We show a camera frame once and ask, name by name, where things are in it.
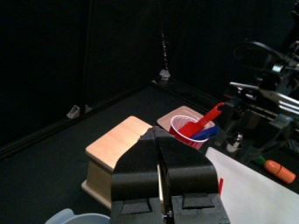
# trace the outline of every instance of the plastic cup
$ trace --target plastic cup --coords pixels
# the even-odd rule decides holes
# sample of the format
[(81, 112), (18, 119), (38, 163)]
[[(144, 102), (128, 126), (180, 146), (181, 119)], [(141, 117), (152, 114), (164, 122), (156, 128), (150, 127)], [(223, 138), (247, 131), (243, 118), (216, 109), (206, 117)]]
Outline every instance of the plastic cup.
[[(170, 129), (169, 133), (174, 136), (176, 139), (178, 139), (182, 143), (188, 144), (193, 149), (198, 149), (202, 145), (202, 143), (208, 140), (193, 140), (188, 138), (185, 135), (182, 135), (178, 131), (178, 129), (184, 126), (185, 123), (193, 122), (196, 123), (197, 120), (188, 117), (186, 115), (176, 115), (170, 120)], [(212, 127), (215, 124), (213, 122), (208, 122), (204, 126), (204, 129)]]

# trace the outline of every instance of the wooden block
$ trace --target wooden block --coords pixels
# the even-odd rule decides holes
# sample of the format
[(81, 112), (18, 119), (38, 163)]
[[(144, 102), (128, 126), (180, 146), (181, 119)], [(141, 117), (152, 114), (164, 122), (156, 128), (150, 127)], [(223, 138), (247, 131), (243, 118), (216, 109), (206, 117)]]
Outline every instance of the wooden block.
[(81, 188), (106, 208), (110, 208), (110, 179), (117, 160), (150, 127), (129, 116), (86, 147), (88, 177)]

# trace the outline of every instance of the black curtain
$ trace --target black curtain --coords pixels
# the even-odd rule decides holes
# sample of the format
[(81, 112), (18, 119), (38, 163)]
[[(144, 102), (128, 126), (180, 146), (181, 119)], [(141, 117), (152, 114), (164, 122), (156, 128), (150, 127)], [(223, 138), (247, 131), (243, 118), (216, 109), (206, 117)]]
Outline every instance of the black curtain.
[(249, 83), (252, 71), (233, 59), (244, 40), (281, 48), (293, 27), (295, 0), (162, 0), (172, 77), (217, 98), (231, 81)]
[(0, 146), (78, 103), (89, 1), (0, 3)]
[(89, 105), (148, 84), (162, 66), (156, 0), (94, 0), (92, 15)]

